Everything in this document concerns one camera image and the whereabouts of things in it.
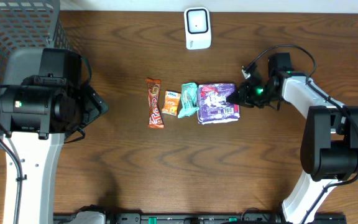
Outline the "orange snack packet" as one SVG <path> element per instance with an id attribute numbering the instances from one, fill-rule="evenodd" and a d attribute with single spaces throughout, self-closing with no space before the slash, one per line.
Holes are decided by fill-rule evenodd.
<path id="1" fill-rule="evenodd" d="M 176 116 L 181 94 L 174 91 L 166 91 L 162 113 Z"/>

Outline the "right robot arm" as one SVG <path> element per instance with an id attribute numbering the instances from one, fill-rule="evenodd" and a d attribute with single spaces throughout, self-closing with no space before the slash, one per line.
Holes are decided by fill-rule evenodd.
<path id="1" fill-rule="evenodd" d="M 226 98 L 227 102 L 247 108 L 286 102 L 306 119 L 300 147 L 303 172 L 282 202 L 280 219 L 285 223 L 311 223 L 334 188 L 358 180 L 358 106 L 333 99 L 309 74 L 294 70 L 289 53 L 268 58 L 266 84 L 262 84 L 255 62 L 242 72 L 246 80 Z"/>

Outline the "pink purple tissue pack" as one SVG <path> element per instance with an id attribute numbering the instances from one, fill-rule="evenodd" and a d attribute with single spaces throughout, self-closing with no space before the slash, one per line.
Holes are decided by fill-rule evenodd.
<path id="1" fill-rule="evenodd" d="M 197 89 L 199 124 L 218 124 L 238 121 L 239 106 L 228 103 L 226 98 L 236 90 L 233 83 L 202 84 Z"/>

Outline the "teal snack wrapper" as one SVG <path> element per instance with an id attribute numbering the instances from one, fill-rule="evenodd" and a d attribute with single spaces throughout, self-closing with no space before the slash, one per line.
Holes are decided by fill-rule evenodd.
<path id="1" fill-rule="evenodd" d="M 186 83 L 181 86 L 181 110 L 179 111 L 178 118 L 185 116 L 192 116 L 199 108 L 197 106 L 197 90 L 196 83 Z"/>

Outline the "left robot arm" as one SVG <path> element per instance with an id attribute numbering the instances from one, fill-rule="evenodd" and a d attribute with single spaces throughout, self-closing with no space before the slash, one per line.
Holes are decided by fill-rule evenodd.
<path id="1" fill-rule="evenodd" d="M 66 139 L 108 111 L 80 77 L 8 75 L 0 96 L 7 149 L 3 223 L 52 223 L 55 176 Z"/>

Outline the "red chocolate bar wrapper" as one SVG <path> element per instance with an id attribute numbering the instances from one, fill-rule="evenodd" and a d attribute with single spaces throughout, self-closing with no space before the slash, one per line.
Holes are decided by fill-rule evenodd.
<path id="1" fill-rule="evenodd" d="M 158 99 L 160 95 L 160 80 L 146 79 L 148 97 L 149 97 L 149 128 L 163 129 L 164 123 L 160 110 L 158 108 Z"/>

